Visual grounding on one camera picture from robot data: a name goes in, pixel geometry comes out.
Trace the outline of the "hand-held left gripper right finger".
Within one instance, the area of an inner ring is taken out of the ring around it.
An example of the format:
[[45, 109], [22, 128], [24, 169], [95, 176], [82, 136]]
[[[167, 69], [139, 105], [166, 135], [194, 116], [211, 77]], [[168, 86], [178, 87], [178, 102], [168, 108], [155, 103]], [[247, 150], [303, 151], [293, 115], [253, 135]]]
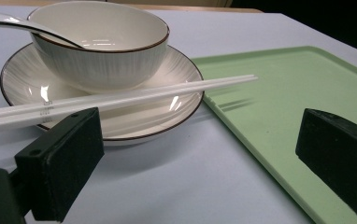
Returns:
[[357, 124], [307, 108], [295, 154], [357, 215]]

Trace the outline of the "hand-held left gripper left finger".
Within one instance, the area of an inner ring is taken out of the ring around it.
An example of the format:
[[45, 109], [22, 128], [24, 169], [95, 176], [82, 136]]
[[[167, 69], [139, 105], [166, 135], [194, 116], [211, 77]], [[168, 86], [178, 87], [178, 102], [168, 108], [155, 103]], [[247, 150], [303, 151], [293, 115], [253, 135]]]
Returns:
[[15, 155], [36, 220], [64, 221], [104, 156], [99, 111], [76, 112]]

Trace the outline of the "light green tray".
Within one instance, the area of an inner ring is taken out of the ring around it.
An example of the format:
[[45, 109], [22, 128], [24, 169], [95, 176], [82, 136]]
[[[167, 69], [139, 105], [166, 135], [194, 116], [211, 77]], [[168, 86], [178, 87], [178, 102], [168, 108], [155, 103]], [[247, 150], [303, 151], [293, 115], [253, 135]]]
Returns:
[[357, 67], [314, 47], [194, 59], [205, 79], [257, 80], [207, 91], [206, 104], [316, 224], [357, 224], [357, 215], [295, 154], [307, 108], [357, 124]]

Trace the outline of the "white ribbed plate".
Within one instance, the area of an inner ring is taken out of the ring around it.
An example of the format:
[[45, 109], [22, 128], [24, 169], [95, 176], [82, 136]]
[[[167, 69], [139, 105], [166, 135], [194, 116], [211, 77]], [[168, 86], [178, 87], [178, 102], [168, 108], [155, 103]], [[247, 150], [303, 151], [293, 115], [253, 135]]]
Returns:
[[[201, 80], [193, 62], [170, 47], [158, 72], [143, 89]], [[15, 52], [0, 75], [0, 89], [9, 105], [86, 96], [58, 80], [29, 44]], [[199, 107], [202, 92], [181, 94], [142, 105], [104, 111], [100, 114], [104, 143], [125, 146], [153, 140], [188, 119]]]

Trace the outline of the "white ribbed bowl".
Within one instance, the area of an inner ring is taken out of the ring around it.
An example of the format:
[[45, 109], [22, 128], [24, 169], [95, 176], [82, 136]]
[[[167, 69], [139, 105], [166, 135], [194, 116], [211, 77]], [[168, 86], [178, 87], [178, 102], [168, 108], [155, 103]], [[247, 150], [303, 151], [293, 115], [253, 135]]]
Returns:
[[163, 63], [169, 27], [135, 7], [98, 1], [62, 2], [40, 7], [28, 20], [79, 44], [33, 34], [36, 51], [62, 82], [86, 92], [132, 89], [150, 79]]

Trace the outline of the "white ceramic spoon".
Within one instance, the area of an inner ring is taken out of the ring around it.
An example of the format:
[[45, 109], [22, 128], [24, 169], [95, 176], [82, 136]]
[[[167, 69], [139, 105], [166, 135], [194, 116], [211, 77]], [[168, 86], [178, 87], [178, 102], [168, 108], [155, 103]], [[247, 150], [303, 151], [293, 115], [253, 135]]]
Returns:
[[71, 46], [75, 46], [77, 48], [82, 49], [82, 46], [79, 43], [67, 38], [66, 36], [64, 36], [62, 34], [59, 34], [56, 31], [51, 30], [48, 27], [45, 27], [41, 24], [31, 22], [31, 21], [28, 21], [28, 20], [25, 20], [22, 18], [17, 18], [17, 17], [11, 16], [11, 15], [0, 13], [0, 27], [8, 27], [8, 28], [13, 28], [13, 29], [25, 30], [25, 31], [29, 31], [34, 34], [50, 35], [50, 36], [53, 36], [57, 39], [64, 41], [66, 44], [69, 44]]

